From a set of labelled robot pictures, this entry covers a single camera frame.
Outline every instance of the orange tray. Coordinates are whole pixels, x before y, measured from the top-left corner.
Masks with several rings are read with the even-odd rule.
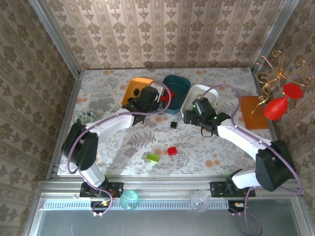
[[[141,77],[136,77],[130,80],[129,85],[127,87],[127,90],[125,92],[123,101],[122,101],[122,106],[126,105],[128,103],[129,98],[134,98],[136,97],[133,94],[133,91],[135,89],[139,89],[141,91],[145,86],[148,86],[153,80],[147,79],[147,78],[141,78]]]

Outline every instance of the wooden board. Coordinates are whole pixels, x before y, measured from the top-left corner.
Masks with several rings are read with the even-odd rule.
[[[261,105],[252,114],[252,111],[259,103],[258,96],[242,96],[241,99],[241,112],[245,127],[249,130],[268,129],[268,120],[262,111]]]

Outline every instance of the cable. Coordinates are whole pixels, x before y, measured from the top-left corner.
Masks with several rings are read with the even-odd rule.
[[[112,207],[112,204],[113,204],[113,197],[112,197],[112,195],[111,195],[108,191],[106,191],[105,189],[101,189],[101,188],[98,188],[98,187],[93,186],[93,185],[82,175],[81,171],[80,171],[78,168],[76,168],[74,171],[71,171],[71,170],[70,170],[70,162],[71,162],[71,158],[72,158],[74,149],[75,149],[76,145],[78,144],[78,142],[81,140],[81,138],[82,138],[86,133],[88,133],[91,129],[93,129],[93,128],[95,128],[95,127],[97,127],[97,126],[99,126],[99,125],[101,125],[101,124],[103,124],[103,123],[105,123],[105,122],[107,122],[107,121],[113,119],[113,118],[117,118],[117,117],[124,116],[124,115],[151,116],[151,115],[158,115],[158,114],[161,114],[161,113],[163,113],[164,111],[166,111],[166,109],[167,109],[167,108],[169,107],[169,105],[171,104],[171,99],[172,99],[172,98],[171,98],[171,92],[170,92],[169,88],[168,88],[165,84],[163,84],[163,83],[156,82],[156,81],[152,81],[152,82],[149,84],[149,86],[151,86],[152,83],[161,84],[161,85],[165,88],[165,90],[167,91],[167,93],[168,93],[168,95],[169,95],[168,103],[166,104],[165,108],[164,108],[162,111],[160,111],[160,112],[154,112],[154,113],[145,113],[145,112],[122,112],[122,113],[114,114],[114,115],[109,116],[109,117],[107,117],[107,118],[101,120],[100,122],[98,122],[98,123],[92,125],[90,128],[84,130],[84,131],[76,138],[76,140],[75,140],[75,141],[73,142],[73,144],[72,144],[72,147],[71,147],[71,149],[70,149],[70,152],[69,152],[69,155],[68,155],[68,158],[67,158],[67,164],[66,164],[66,167],[67,167],[68,172],[69,172],[71,175],[75,174],[76,172],[79,172],[79,174],[80,174],[80,176],[83,178],[83,180],[84,180],[92,189],[95,189],[95,190],[104,192],[104,193],[106,193],[106,194],[110,197],[110,204],[109,204],[108,208],[107,208],[105,211],[103,211],[101,214],[99,214],[99,215],[105,214],[105,213]]]
[[[240,93],[238,92],[238,90],[230,85],[216,85],[216,86],[212,86],[211,88],[209,88],[208,90],[206,90],[202,95],[201,97],[203,97],[207,92],[209,92],[210,90],[212,89],[215,89],[217,87],[221,87],[221,86],[225,86],[225,87],[229,87],[231,88],[232,90],[234,90],[238,96],[238,104],[237,104],[237,107],[235,108],[235,110],[233,111],[233,113],[231,114],[231,121],[232,121],[232,124],[234,125],[234,127],[240,131],[241,133],[243,133],[244,135],[250,137],[251,139],[257,141],[257,142],[261,142],[266,148],[268,148],[276,157],[278,157],[284,164],[285,166],[291,171],[291,173],[293,174],[294,178],[296,179],[297,183],[299,184],[299,190],[298,191],[292,191],[290,189],[287,189],[287,188],[284,188],[282,186],[280,186],[280,188],[288,191],[288,192],[291,192],[291,193],[295,193],[295,194],[301,194],[303,192],[303,185],[302,185],[302,182],[301,182],[301,179],[299,178],[298,174],[294,171],[294,169],[290,166],[290,164],[279,154],[277,153],[272,147],[270,147],[267,143],[265,143],[264,141],[261,141],[259,138],[255,137],[254,135],[252,135],[251,133],[248,133],[247,131],[241,129],[238,127],[238,125],[236,125],[235,121],[234,121],[234,117],[235,117],[235,114],[236,112],[238,111],[238,109],[240,108],[241,106],[241,95]],[[246,194],[246,197],[245,197],[245,222],[246,222],[246,226],[248,228],[248,230],[250,231],[250,233],[253,235],[253,236],[261,236],[262,235],[262,225],[261,225],[261,222],[258,220],[258,218],[250,213],[247,212],[247,203],[249,201],[249,195],[250,195],[250,192],[251,190],[253,189],[253,187],[250,187],[247,194]],[[250,226],[249,226],[249,223],[248,223],[248,215],[251,215],[258,223],[259,223],[259,226],[260,226],[260,232],[258,235],[255,235]]]

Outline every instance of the red cube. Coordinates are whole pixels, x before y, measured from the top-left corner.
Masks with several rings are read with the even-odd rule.
[[[169,155],[169,156],[176,155],[176,154],[177,154],[177,149],[176,149],[176,147],[170,147],[170,148],[167,150],[167,152],[168,152],[168,155]]]

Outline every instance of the red vase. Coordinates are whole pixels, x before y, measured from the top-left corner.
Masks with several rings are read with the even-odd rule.
[[[270,120],[279,120],[286,112],[288,107],[287,99],[289,97],[277,97],[271,100],[264,108],[264,115]]]

